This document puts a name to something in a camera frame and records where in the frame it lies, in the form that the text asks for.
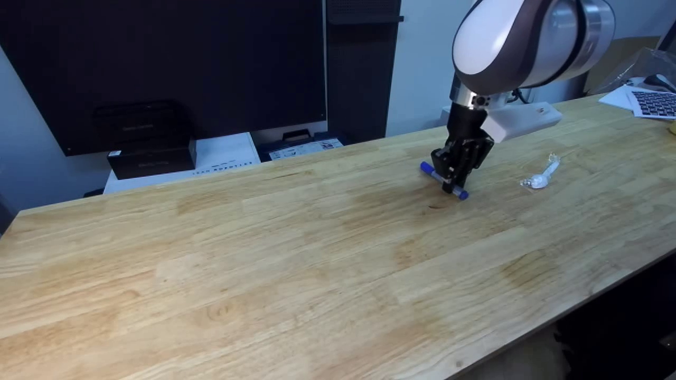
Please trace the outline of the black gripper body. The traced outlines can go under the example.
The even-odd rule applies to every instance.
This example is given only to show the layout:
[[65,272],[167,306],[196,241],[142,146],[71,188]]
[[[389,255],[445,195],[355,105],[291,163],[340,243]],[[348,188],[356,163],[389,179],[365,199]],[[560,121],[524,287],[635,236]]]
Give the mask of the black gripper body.
[[447,116],[447,140],[444,146],[445,161],[452,169],[461,163],[477,169],[488,152],[493,149],[493,136],[482,129],[488,117],[486,109],[471,109],[466,105],[453,104]]

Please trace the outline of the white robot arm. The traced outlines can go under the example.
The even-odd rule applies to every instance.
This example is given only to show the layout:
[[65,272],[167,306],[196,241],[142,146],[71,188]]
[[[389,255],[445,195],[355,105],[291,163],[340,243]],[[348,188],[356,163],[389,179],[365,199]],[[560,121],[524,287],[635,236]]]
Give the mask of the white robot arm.
[[587,74],[612,34],[606,0],[476,0],[452,41],[447,140],[431,152],[442,188],[461,192],[497,144],[554,127],[554,105],[507,96]]

